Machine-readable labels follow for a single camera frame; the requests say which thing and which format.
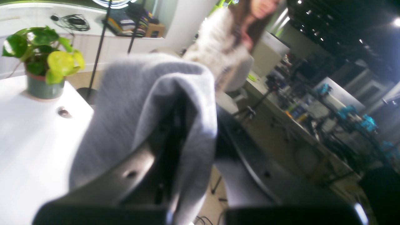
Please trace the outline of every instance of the gray fabric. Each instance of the gray fabric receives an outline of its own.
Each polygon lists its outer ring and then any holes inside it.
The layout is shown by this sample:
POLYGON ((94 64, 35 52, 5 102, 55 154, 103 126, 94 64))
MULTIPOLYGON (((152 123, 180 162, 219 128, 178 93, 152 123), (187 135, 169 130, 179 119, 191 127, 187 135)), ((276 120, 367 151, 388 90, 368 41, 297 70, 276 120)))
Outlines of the gray fabric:
POLYGON ((204 200, 217 134, 214 78, 204 66, 166 54, 136 54, 105 73, 96 110, 76 154, 70 188, 118 164, 153 131, 178 95, 191 100, 193 124, 173 186, 174 224, 188 225, 204 200))

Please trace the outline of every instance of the long brown hair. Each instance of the long brown hair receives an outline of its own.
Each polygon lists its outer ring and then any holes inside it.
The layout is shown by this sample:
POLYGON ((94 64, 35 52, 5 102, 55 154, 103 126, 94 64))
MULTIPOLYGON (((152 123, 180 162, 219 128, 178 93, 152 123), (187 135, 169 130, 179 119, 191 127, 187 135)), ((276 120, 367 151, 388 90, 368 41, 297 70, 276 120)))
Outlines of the long brown hair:
MULTIPOLYGON (((235 34, 235 30, 237 27, 242 27, 246 16, 251 13, 251 1, 252 0, 240 0, 237 5, 231 4, 229 6, 230 11, 233 14, 234 24, 232 25, 232 34, 235 34)), ((265 27, 267 26, 268 22, 271 20, 273 13, 266 16, 262 20, 256 20, 253 24, 251 24, 247 30, 247 34, 253 41, 253 49, 250 53, 253 52, 254 47, 257 45, 258 41, 261 38, 262 33, 265 31, 265 27)))

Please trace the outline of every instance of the equipment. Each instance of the equipment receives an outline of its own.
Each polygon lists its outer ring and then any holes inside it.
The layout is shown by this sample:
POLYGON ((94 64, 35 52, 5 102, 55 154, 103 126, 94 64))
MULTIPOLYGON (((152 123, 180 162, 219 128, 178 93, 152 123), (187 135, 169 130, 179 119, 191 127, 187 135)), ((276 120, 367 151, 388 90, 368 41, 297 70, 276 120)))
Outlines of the equipment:
MULTIPOLYGON (((185 107, 174 105, 169 116, 124 161, 42 206, 33 224, 172 224, 170 190, 186 129, 181 126, 185 107)), ((364 224, 354 207, 265 157, 228 112, 218 107, 217 116, 215 165, 224 177, 229 205, 234 207, 225 213, 226 224, 364 224)))
POLYGON ((273 92, 277 92, 279 90, 279 87, 282 85, 282 81, 277 78, 274 75, 268 75, 267 76, 267 81, 265 82, 265 84, 268 87, 268 91, 267 93, 265 93, 258 101, 257 103, 254 104, 253 107, 247 106, 246 108, 234 113, 234 116, 238 116, 242 113, 245 113, 245 116, 242 119, 242 122, 244 122, 247 118, 249 118, 250 120, 254 119, 254 117, 257 115, 256 110, 258 109, 258 107, 260 107, 260 105, 262 104, 262 102, 264 101, 265 98, 268 97, 269 94, 273 93, 273 92))

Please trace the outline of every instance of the hole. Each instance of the hole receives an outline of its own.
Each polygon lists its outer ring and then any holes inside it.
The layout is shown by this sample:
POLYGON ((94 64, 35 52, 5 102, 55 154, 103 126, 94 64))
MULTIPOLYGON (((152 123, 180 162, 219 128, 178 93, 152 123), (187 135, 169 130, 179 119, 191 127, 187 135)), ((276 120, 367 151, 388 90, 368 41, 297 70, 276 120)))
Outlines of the hole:
POLYGON ((67 115, 68 115, 68 111, 65 110, 65 109, 60 110, 60 115, 61 115, 61 116, 67 116, 67 115))
POLYGON ((266 172, 264 172, 264 176, 265 176, 266 178, 270 178, 270 177, 271 177, 271 174, 270 174, 270 172, 266 171, 266 172))
POLYGON ((126 178, 134 178, 136 176, 136 171, 126 171, 124 173, 124 177, 126 178))

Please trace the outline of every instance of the plant pot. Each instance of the plant pot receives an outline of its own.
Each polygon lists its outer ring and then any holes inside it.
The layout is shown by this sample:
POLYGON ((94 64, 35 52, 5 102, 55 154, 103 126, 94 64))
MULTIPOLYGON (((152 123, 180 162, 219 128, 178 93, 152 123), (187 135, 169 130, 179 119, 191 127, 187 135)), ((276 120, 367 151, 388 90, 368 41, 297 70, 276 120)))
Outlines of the plant pot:
POLYGON ((58 84, 46 84, 46 78, 44 76, 36 76, 26 71, 26 77, 28 78, 28 93, 36 98, 41 99, 54 99, 62 95, 64 89, 65 79, 58 84))

